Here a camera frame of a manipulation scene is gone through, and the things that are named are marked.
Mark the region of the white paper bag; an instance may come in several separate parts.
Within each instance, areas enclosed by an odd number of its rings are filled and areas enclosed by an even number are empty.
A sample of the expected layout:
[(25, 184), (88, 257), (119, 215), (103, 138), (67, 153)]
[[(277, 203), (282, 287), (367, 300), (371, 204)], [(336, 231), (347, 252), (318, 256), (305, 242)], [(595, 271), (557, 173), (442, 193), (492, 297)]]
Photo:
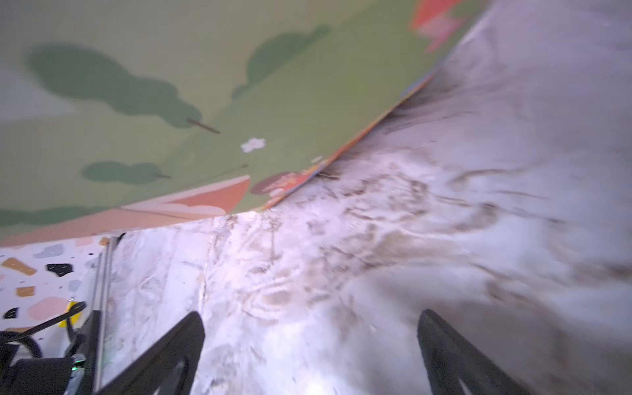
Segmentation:
[(1, 243), (271, 207), (487, 1), (4, 1)]

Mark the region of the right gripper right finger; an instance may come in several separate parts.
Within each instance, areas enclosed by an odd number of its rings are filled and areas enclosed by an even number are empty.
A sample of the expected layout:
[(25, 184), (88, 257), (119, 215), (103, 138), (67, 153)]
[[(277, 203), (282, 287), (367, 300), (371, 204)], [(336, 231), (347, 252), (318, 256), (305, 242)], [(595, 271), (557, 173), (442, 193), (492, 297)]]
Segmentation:
[(417, 339), (431, 393), (529, 394), (431, 309), (421, 313)]

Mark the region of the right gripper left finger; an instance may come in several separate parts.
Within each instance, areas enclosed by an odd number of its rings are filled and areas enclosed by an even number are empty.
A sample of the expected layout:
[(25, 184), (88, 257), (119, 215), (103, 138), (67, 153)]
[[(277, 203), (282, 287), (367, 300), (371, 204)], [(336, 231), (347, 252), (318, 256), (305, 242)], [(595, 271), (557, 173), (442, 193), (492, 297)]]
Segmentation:
[(204, 344), (199, 313), (187, 314), (99, 393), (189, 394)]

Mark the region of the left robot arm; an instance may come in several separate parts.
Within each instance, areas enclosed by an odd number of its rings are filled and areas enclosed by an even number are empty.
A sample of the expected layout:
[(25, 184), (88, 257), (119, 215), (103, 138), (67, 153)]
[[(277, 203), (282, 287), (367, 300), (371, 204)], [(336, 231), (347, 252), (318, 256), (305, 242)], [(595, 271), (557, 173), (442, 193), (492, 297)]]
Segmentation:
[[(24, 332), (1, 332), (2, 394), (92, 394), (95, 392), (102, 312), (93, 310), (76, 329), (72, 318), (87, 303), (79, 302), (67, 312)], [(70, 345), (61, 357), (45, 358), (35, 335), (65, 322)]]

